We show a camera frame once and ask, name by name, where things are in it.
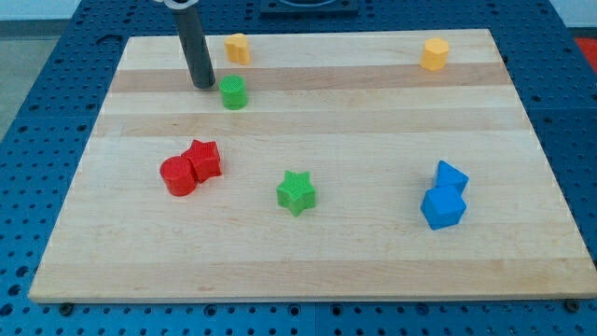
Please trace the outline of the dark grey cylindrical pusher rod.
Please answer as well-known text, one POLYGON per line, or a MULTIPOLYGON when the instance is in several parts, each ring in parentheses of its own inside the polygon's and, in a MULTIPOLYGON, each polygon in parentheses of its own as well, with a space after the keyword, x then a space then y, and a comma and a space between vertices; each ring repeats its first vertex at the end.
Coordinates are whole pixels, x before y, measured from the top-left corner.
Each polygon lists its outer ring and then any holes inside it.
POLYGON ((171 9, 193 85, 202 90, 215 85, 215 73, 197 5, 171 9))

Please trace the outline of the silver rod mount ring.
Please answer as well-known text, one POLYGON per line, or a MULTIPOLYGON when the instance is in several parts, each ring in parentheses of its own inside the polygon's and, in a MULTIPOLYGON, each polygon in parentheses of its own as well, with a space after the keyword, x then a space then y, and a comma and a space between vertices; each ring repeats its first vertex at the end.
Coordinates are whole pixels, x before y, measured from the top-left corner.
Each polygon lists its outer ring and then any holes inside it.
POLYGON ((197 5, 199 0, 154 0, 163 3, 169 9, 187 9, 197 5))

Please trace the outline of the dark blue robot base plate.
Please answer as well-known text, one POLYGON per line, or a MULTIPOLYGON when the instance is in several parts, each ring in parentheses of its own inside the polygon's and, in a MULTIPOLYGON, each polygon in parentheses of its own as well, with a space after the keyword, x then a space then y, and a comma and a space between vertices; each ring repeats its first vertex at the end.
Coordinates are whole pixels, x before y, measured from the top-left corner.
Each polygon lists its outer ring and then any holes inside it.
POLYGON ((277 18, 283 15, 357 14, 357 0, 261 0, 260 18, 277 18))

